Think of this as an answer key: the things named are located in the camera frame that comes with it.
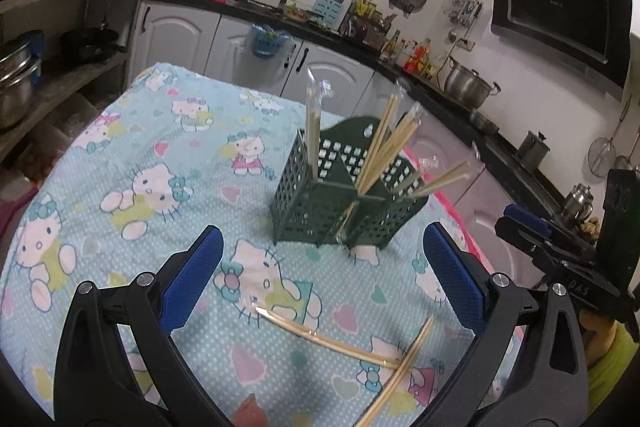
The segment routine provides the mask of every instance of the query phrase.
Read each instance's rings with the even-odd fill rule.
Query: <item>dark green plastic basket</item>
[[[388,189],[414,172],[411,163],[398,156],[382,181],[358,196],[354,181],[367,156],[378,118],[359,116],[344,120],[320,133],[318,179],[311,179],[306,147],[299,131],[271,203],[273,242],[302,241],[315,245],[338,243],[345,211],[356,206],[340,233],[348,247],[375,245],[385,248],[396,232],[417,214],[428,198],[394,196]]]

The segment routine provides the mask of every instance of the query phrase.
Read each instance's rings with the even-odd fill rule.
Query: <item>black range hood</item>
[[[632,0],[494,0],[492,32],[543,42],[625,85]]]

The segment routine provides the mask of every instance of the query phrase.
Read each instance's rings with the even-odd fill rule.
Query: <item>utensil holder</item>
[[[402,225],[417,214],[428,200],[412,198],[416,180],[403,195],[389,192],[415,172],[411,163],[395,161],[372,189],[359,196],[354,182],[364,164],[378,118],[359,116],[344,120],[320,133],[318,179],[311,178],[302,131],[289,158],[271,203],[273,242],[300,241],[320,245],[338,243],[375,245],[385,248]],[[355,202],[347,222],[344,214]]]

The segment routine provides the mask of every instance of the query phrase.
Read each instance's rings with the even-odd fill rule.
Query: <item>black appliance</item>
[[[622,92],[632,0],[494,0],[492,32],[521,34],[573,57]]]

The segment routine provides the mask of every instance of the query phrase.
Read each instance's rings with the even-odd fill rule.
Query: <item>blue gripper pad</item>
[[[162,295],[162,311],[158,319],[164,334],[183,327],[204,287],[222,260],[224,241],[216,227],[207,227],[204,238],[198,238],[188,250],[188,259]]]
[[[485,295],[460,260],[460,249],[440,223],[431,223],[424,230],[422,245],[460,324],[476,335],[482,333]]]
[[[542,237],[551,237],[551,226],[544,219],[531,214],[517,204],[510,204],[504,210],[504,215],[511,217],[514,221],[522,223],[534,232],[539,233]]]

